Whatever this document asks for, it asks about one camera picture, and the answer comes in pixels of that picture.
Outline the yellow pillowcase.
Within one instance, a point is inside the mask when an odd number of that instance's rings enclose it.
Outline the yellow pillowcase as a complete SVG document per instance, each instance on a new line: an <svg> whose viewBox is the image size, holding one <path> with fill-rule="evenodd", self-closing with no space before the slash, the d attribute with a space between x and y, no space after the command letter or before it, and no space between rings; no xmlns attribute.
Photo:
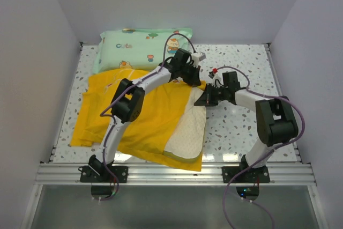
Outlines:
<svg viewBox="0 0 343 229"><path fill-rule="evenodd" d="M119 82L123 78L134 80L146 74L142 70L115 69L90 76L70 145L91 147L100 143L110 122L109 117L100 117L100 113L111 103ZM175 79L146 94L141 114L127 127L118 150L142 160L199 172L202 153L193 163L176 161L163 155L169 138L184 114L192 88L204 91L205 82L201 82L199 87L190 87L180 79Z"/></svg>

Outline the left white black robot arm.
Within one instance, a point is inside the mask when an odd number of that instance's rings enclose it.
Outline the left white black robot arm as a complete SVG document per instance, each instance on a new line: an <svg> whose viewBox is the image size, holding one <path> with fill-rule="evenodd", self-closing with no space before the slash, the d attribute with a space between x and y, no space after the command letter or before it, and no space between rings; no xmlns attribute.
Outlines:
<svg viewBox="0 0 343 229"><path fill-rule="evenodd" d="M135 80L122 79L113 96L112 102L101 116L109 116L110 124L99 149L89 158L86 166L81 166L82 183L123 183L126 176L120 175L112 167L115 154L127 127L138 118L143 107L144 97L155 88L174 79L182 78L189 86L201 85L199 62L206 55L202 52L190 53L179 49L173 57L163 59L153 71Z"/></svg>

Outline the cream yellow-edged pillow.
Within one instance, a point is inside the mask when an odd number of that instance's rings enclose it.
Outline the cream yellow-edged pillow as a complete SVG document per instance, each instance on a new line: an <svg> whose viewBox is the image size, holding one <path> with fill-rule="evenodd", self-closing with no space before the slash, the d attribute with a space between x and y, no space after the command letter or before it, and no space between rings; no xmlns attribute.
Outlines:
<svg viewBox="0 0 343 229"><path fill-rule="evenodd" d="M195 102L202 93L203 91L198 88L191 89L184 114L164 148L164 156L184 163L193 163L200 157L203 149L206 107L195 106Z"/></svg>

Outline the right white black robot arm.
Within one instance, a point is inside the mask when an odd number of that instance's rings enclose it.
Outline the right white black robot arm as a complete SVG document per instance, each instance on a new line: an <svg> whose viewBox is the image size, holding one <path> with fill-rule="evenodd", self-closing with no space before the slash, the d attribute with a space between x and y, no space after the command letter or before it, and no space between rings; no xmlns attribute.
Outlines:
<svg viewBox="0 0 343 229"><path fill-rule="evenodd" d="M278 147L289 143L299 134L290 101L286 97L267 97L252 93L239 82L237 72L224 72L222 81L211 73L195 106L214 107L221 101L244 107L256 114L258 139L252 149L242 156L238 166L222 167L224 183L269 183L266 163Z"/></svg>

